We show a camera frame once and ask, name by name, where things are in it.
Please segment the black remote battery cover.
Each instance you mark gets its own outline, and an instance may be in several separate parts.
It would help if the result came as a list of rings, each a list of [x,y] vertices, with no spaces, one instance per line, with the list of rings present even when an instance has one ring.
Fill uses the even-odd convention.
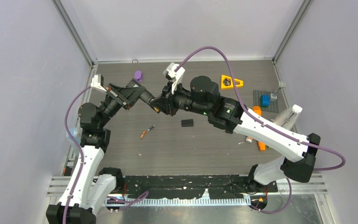
[[[184,119],[184,120],[181,120],[181,126],[182,126],[182,127],[191,127],[191,126],[194,126],[194,120],[193,120],[193,119]]]

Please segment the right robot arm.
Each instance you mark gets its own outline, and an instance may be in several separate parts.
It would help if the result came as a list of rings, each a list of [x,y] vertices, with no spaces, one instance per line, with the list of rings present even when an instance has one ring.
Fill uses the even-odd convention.
[[[219,85],[206,76],[192,79],[190,90],[170,80],[150,105],[170,116],[178,110],[206,115],[214,127],[250,136],[279,152],[279,158],[252,166],[247,179],[252,191],[283,178],[307,183],[314,171],[317,149],[307,144],[319,144],[318,135],[305,136],[277,126],[237,100],[221,96]]]

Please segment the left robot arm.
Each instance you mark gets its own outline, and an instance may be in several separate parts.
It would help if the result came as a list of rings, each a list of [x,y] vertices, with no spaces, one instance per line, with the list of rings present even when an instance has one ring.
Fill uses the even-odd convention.
[[[110,142],[110,130],[104,126],[122,108],[129,110],[139,99],[149,102],[153,96],[145,87],[131,80],[128,87],[113,84],[103,87],[103,78],[95,76],[76,97],[96,89],[105,94],[99,106],[84,103],[78,109],[81,136],[75,138],[65,123],[69,141],[79,152],[69,183],[55,205],[49,205],[46,218],[50,224],[94,224],[108,195],[124,189],[121,169],[104,168],[94,175]]]

